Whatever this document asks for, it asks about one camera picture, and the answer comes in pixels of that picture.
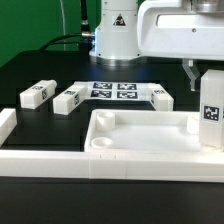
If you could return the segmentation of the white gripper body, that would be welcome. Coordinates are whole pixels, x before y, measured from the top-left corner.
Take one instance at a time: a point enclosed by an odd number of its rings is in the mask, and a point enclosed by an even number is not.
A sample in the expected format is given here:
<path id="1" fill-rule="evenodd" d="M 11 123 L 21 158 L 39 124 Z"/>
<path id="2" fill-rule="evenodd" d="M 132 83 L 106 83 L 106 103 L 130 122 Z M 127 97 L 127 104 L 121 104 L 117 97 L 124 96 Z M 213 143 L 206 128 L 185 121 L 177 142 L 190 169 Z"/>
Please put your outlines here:
<path id="1" fill-rule="evenodd" d="M 145 56 L 224 61 L 224 0 L 145 0 L 137 40 Z"/>

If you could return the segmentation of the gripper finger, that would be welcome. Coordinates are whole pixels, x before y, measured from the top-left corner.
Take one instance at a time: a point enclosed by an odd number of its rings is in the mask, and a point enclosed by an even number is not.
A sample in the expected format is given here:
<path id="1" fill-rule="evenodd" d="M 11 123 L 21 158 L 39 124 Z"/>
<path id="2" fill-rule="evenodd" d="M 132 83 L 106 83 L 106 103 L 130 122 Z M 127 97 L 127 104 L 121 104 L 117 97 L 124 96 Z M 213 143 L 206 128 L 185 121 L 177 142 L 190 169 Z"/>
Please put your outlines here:
<path id="1" fill-rule="evenodd" d="M 198 78 L 200 77 L 200 72 L 194 62 L 193 59 L 183 59 L 182 60 L 182 67 L 186 72 L 188 78 L 190 79 L 190 89 L 192 91 L 199 91 L 200 90 L 200 83 Z"/>

